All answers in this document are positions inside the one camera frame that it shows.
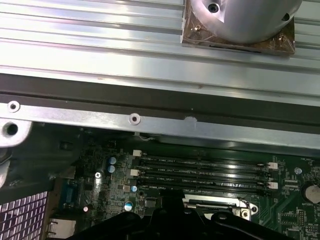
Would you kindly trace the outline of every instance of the perforated metal panel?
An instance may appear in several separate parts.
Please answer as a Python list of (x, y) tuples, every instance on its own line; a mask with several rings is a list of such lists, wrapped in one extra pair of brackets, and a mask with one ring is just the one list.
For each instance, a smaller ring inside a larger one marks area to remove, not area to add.
[(47, 192), (0, 205), (0, 240), (39, 240)]

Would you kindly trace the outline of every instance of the green circuit board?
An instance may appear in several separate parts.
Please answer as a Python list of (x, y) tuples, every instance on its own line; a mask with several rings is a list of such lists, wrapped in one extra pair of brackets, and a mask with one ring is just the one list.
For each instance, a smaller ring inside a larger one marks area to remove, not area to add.
[[(133, 155), (138, 150), (140, 155)], [(115, 171), (107, 171), (114, 157)], [(320, 161), (303, 156), (255, 153), (155, 141), (91, 140), (77, 164), (80, 179), (93, 184), (79, 198), (94, 205), (94, 225), (132, 206), (143, 216), (157, 205), (161, 189), (189, 195), (243, 199), (257, 206), (251, 220), (297, 240), (320, 240)], [(95, 179), (97, 170), (103, 177)], [(139, 174), (130, 175), (130, 171)]]

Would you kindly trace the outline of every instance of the motherboard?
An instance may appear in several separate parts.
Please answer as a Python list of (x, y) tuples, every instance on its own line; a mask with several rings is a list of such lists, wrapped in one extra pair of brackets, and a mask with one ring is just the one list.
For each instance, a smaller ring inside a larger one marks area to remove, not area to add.
[(297, 240), (320, 240), (320, 160), (309, 157), (92, 138), (72, 181), (83, 228), (126, 211), (152, 215), (160, 191), (170, 189), (207, 218), (226, 211)]

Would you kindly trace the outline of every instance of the aluminum rail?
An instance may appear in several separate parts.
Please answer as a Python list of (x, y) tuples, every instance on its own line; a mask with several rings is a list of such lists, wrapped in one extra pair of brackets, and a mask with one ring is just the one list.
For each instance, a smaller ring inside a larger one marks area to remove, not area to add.
[(0, 0), (0, 73), (320, 106), (318, 0), (296, 15), (291, 58), (183, 47), (183, 9), (183, 0)]

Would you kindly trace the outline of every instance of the metal cylinder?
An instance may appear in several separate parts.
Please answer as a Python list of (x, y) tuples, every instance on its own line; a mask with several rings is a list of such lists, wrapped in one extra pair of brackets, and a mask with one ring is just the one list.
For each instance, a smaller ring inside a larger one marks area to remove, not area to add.
[(214, 35), (234, 43), (265, 41), (283, 29), (303, 0), (190, 0), (193, 13)]

